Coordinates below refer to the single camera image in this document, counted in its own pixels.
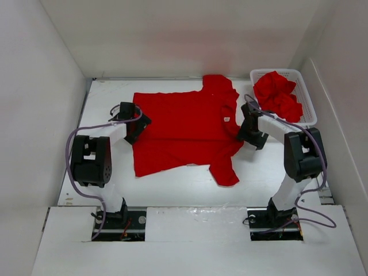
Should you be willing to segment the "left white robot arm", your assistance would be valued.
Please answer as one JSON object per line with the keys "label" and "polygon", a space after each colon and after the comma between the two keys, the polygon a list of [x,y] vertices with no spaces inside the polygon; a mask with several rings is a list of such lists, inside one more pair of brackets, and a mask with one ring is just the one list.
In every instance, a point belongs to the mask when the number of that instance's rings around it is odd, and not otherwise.
{"label": "left white robot arm", "polygon": [[76,193],[100,202],[102,210],[97,213],[97,219],[122,228],[128,222],[127,204],[114,187],[107,186],[113,173],[112,146],[119,140],[134,145],[152,121],[131,102],[113,107],[110,116],[105,124],[80,127],[70,134],[66,165]]}

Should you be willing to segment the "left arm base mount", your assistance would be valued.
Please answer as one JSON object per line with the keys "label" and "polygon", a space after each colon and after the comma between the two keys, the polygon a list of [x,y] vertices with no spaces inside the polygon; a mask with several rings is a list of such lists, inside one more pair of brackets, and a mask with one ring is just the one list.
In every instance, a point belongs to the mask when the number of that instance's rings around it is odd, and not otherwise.
{"label": "left arm base mount", "polygon": [[144,242],[147,221],[146,208],[127,207],[122,212],[107,213],[101,231],[103,211],[91,214],[95,224],[91,237],[93,242]]}

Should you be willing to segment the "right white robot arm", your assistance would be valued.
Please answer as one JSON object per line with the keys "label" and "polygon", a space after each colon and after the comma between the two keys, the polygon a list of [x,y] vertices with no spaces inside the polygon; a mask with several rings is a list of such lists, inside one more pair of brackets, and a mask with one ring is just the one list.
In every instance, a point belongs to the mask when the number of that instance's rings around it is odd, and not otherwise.
{"label": "right white robot arm", "polygon": [[327,168],[321,134],[287,122],[274,113],[259,110],[255,102],[241,107],[244,121],[237,139],[263,149],[269,136],[283,144],[285,177],[279,190],[270,198],[265,220],[273,227],[287,222],[296,213],[296,202],[313,178]]}

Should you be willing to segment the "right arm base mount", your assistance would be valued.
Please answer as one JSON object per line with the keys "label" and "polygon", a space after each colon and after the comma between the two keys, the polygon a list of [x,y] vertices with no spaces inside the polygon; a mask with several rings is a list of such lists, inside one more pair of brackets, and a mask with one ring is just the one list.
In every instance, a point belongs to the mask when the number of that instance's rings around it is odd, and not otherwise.
{"label": "right arm base mount", "polygon": [[253,242],[303,241],[300,224],[295,221],[297,218],[296,208],[281,213],[266,207],[248,208],[243,224],[249,227]]}

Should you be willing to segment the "red t shirt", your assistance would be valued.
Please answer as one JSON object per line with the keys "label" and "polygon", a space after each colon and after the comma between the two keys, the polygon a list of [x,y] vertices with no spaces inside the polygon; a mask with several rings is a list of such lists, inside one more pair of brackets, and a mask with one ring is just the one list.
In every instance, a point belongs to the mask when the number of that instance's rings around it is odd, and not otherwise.
{"label": "red t shirt", "polygon": [[133,102],[152,121],[133,145],[135,175],[207,165],[219,186],[237,184],[232,157],[243,146],[236,137],[238,97],[222,75],[205,75],[199,91],[135,93]]}

